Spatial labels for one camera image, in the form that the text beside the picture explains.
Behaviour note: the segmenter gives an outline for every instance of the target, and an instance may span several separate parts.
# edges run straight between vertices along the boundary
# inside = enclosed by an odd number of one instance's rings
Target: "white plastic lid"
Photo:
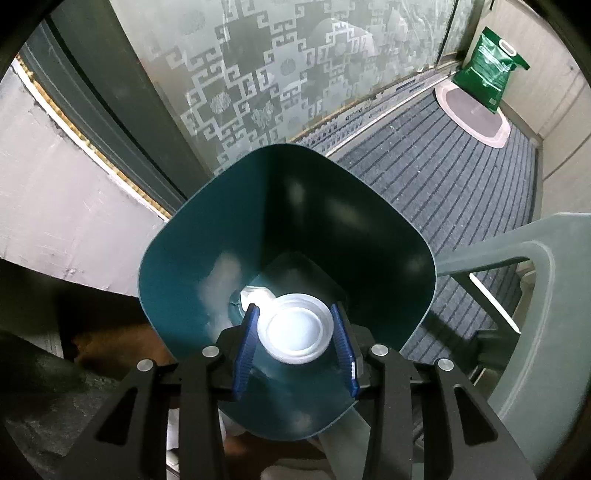
[[[269,354],[286,364],[315,360],[327,349],[334,329],[328,307],[303,293],[277,297],[261,311],[259,340]]]

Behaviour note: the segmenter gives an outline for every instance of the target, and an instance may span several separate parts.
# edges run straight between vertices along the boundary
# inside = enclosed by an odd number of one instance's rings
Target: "white edge strip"
[[[46,102],[43,98],[39,90],[35,88],[32,81],[27,76],[26,72],[23,70],[21,65],[19,64],[17,59],[12,61],[12,68],[21,79],[27,90],[29,90],[30,94],[33,95],[34,99],[41,105],[41,107],[45,110],[45,112],[51,117],[51,119],[57,123],[57,125],[70,137],[70,139],[80,147],[84,153],[86,153],[100,168],[102,168],[107,174],[109,178],[117,184],[122,190],[124,190],[129,196],[131,196],[134,200],[145,206],[147,209],[153,211],[156,215],[158,215],[162,220],[165,222],[168,219],[158,210],[156,210],[150,202],[146,201],[142,196],[137,193],[133,188],[131,188],[125,181],[119,177],[109,166],[103,162],[75,133],[74,131],[68,127],[68,125],[61,119],[61,117],[54,111],[54,109]]]
[[[489,300],[489,302],[492,303],[493,307],[498,310],[498,312],[502,315],[502,317],[509,324],[509,326],[514,331],[521,334],[521,330],[519,330],[517,324],[513,321],[513,319],[502,307],[502,305],[496,300],[496,298],[494,298],[492,293],[487,290],[487,288],[480,282],[480,280],[478,280],[477,276],[475,276],[474,273],[470,273],[469,277],[472,283],[476,286],[476,288],[478,288],[478,290],[482,292],[482,294]]]
[[[331,148],[329,151],[327,151],[325,153],[325,155],[327,157],[330,157],[333,153],[335,153],[337,150],[340,150],[341,148],[343,148],[347,143],[349,143],[355,137],[357,137],[358,135],[360,135],[363,132],[365,132],[368,128],[374,126],[382,118],[388,116],[393,111],[395,111],[397,108],[402,107],[405,103],[410,102],[413,98],[416,98],[419,95],[421,95],[422,93],[426,92],[427,90],[433,88],[435,85],[437,85],[438,83],[442,82],[443,80],[446,80],[447,78],[449,78],[449,76],[450,75],[448,74],[448,75],[446,75],[443,78],[437,79],[435,82],[431,82],[429,85],[427,85],[427,86],[421,88],[420,90],[417,90],[416,92],[414,92],[411,96],[405,98],[404,100],[401,100],[396,105],[392,105],[385,112],[383,112],[382,114],[378,115],[376,118],[374,118],[373,120],[371,120],[371,122],[368,122],[366,125],[364,125],[363,127],[359,128],[358,130],[356,130],[355,132],[353,132],[352,134],[350,134],[347,138],[342,139],[341,142],[337,143],[333,148]]]

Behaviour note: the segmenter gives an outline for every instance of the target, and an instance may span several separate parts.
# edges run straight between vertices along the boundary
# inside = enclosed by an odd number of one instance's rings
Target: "trash can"
[[[281,144],[247,154],[174,215],[144,255],[139,297],[178,360],[241,322],[245,286],[341,301],[352,323],[400,349],[435,281],[426,241],[400,213],[323,155]],[[255,435],[293,441],[353,404],[332,344],[287,365],[259,343],[246,393],[220,408]]]

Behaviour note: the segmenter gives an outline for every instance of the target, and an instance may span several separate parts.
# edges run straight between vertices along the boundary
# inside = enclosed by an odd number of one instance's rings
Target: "floor mat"
[[[535,145],[511,125],[504,148],[464,132],[434,95],[395,118],[339,160],[401,212],[435,255],[531,221]],[[521,291],[515,266],[477,275],[512,313]],[[431,311],[402,349],[415,361],[452,356],[469,366],[465,348],[491,318],[451,277],[437,279]]]

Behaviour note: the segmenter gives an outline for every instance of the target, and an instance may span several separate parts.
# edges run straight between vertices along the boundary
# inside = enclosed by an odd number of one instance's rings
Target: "green plastic bag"
[[[509,80],[509,72],[528,63],[511,45],[490,28],[480,34],[468,64],[453,78],[453,83],[472,95],[491,112],[496,113]]]

